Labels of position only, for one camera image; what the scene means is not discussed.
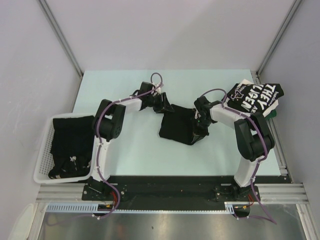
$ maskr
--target black t-shirt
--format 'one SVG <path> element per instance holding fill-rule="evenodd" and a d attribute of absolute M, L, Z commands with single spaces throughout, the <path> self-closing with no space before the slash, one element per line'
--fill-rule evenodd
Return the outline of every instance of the black t-shirt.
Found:
<path fill-rule="evenodd" d="M 264 113 L 283 95 L 280 84 L 236 84 L 227 94 L 227 105 L 245 113 Z"/>

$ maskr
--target folded t-shirt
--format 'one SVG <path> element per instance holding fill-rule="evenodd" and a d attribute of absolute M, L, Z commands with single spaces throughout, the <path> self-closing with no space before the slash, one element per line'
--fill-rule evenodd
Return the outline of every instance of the folded t-shirt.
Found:
<path fill-rule="evenodd" d="M 253 84 L 243 80 L 227 93 L 227 105 L 244 113 L 260 112 L 268 115 L 278 105 L 278 98 L 284 95 L 280 84 Z"/>

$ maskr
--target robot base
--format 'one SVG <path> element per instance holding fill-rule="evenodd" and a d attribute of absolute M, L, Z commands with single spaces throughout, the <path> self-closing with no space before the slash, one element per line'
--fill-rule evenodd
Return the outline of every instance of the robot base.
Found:
<path fill-rule="evenodd" d="M 113 201 L 111 191 L 111 187 L 90 177 L 83 187 L 81 199 L 83 201 Z"/>
<path fill-rule="evenodd" d="M 254 190 L 255 194 L 260 199 L 258 187 L 254 186 Z M 242 187 L 238 189 L 234 185 L 216 185 L 214 186 L 213 191 L 217 202 L 248 202 L 249 195 L 255 199 L 251 187 Z"/>

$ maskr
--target green object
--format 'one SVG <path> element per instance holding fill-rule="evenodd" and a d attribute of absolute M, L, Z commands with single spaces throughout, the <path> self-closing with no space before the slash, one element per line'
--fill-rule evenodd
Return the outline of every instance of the green object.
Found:
<path fill-rule="evenodd" d="M 272 119 L 275 116 L 277 116 L 277 111 L 274 109 L 265 117 L 265 120 Z"/>

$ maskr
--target metal frame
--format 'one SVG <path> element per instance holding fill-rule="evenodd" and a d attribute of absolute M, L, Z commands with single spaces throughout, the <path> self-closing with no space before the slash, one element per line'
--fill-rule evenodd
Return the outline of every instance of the metal frame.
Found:
<path fill-rule="evenodd" d="M 319 239 L 319 230 L 315 225 L 315 219 L 312 214 L 312 210 L 309 204 L 297 204 L 296 208 L 300 216 L 304 234 L 307 240 Z"/>
<path fill-rule="evenodd" d="M 265 69 L 266 65 L 268 64 L 271 56 L 275 52 L 276 47 L 278 46 L 280 40 L 282 39 L 286 29 L 288 28 L 289 24 L 291 23 L 293 17 L 295 16 L 295 14 L 296 14 L 296 12 L 302 2 L 303 2 L 303 0 L 295 0 L 294 3 L 291 5 L 291 8 L 290 8 L 289 12 L 287 13 L 284 21 L 282 22 L 280 29 L 276 33 L 275 38 L 274 38 L 270 48 L 268 49 L 268 51 L 267 51 L 266 55 L 264 56 L 258 70 L 256 71 L 258 76 L 261 75 L 261 73 Z"/>
<path fill-rule="evenodd" d="M 68 41 L 67 41 L 65 35 L 61 31 L 60 26 L 59 26 L 55 16 L 53 15 L 47 1 L 46 0 L 37 0 L 37 2 L 39 3 L 39 6 L 42 9 L 46 19 L 48 20 L 54 34 L 56 35 L 57 39 L 59 40 L 61 47 L 63 48 L 66 56 L 71 61 L 74 70 L 79 75 L 80 79 L 82 80 L 84 73 L 82 72 L 82 70 L 79 66 L 79 63 L 78 63 L 73 51 L 71 50 L 71 47 L 68 44 Z"/>
<path fill-rule="evenodd" d="M 37 240 L 45 217 L 47 203 L 36 203 L 36 211 L 27 240 Z"/>
<path fill-rule="evenodd" d="M 42 184 L 36 202 L 112 204 L 112 201 L 83 201 L 81 198 L 84 186 L 85 183 Z M 259 188 L 263 204 L 308 204 L 308 197 L 302 183 L 256 184 L 256 186 Z"/>

